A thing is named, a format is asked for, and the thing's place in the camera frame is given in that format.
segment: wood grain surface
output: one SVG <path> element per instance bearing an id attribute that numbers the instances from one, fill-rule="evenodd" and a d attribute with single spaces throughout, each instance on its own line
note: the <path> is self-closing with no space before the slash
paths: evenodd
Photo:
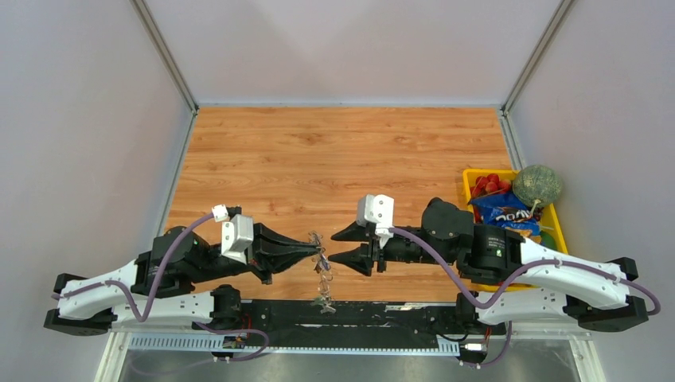
<path id="1" fill-rule="evenodd" d="M 355 248 L 330 236 L 354 221 L 367 193 L 395 199 L 396 225 L 419 226 L 427 202 L 441 197 L 462 208 L 462 171 L 508 169 L 494 109 L 379 107 L 213 107 L 200 109 L 167 228 L 188 225 L 218 204 L 298 240 L 323 235 L 326 254 Z M 220 242 L 220 225 L 197 233 Z M 310 259 L 274 275 L 265 286 L 253 275 L 228 283 L 242 298 L 312 299 L 319 276 Z M 458 293 L 441 267 L 388 263 L 366 278 L 333 267 L 339 300 L 454 301 Z"/>

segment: melon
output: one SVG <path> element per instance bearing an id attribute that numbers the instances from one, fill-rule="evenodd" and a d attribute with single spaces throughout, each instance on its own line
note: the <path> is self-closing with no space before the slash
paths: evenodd
<path id="1" fill-rule="evenodd" d="M 525 167 L 513 181 L 513 193 L 528 207 L 544 207 L 557 201 L 563 192 L 563 180 L 547 166 Z"/>

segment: yellow plastic bin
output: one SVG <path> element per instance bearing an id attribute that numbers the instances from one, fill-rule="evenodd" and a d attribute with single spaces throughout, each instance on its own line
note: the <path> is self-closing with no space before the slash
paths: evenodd
<path id="1" fill-rule="evenodd" d="M 508 179 L 510 181 L 513 181 L 516 179 L 516 174 L 518 174 L 518 171 L 516 170 L 489 170 L 489 169 L 466 169 L 464 170 L 464 173 L 462 174 L 462 178 L 464 180 L 464 197 L 466 198 L 466 207 L 469 211 L 473 212 L 474 211 L 474 206 L 469 205 L 469 200 L 471 199 L 471 191 L 469 190 L 470 187 L 473 187 L 476 185 L 476 178 L 483 176 L 486 177 L 491 173 L 495 173 L 499 175 L 499 179 Z M 553 204 L 547 205 L 544 207 L 544 212 L 541 215 L 541 221 L 539 224 L 542 226 L 542 230 L 548 232 L 551 236 L 553 236 L 553 239 L 556 241 L 556 246 L 558 247 L 559 252 L 563 253 L 568 253 L 568 246 L 565 244 L 565 238 L 563 238 L 563 231 L 560 229 L 560 223 L 558 222 L 558 215 L 556 214 L 556 208 L 553 206 Z M 492 285 L 482 285 L 482 284 L 476 284 L 479 285 L 479 289 L 493 292 L 497 290 L 496 286 Z M 507 290 L 522 290 L 522 289 L 527 289 L 530 286 L 526 286 L 525 284 L 513 284 L 510 286 Z"/>

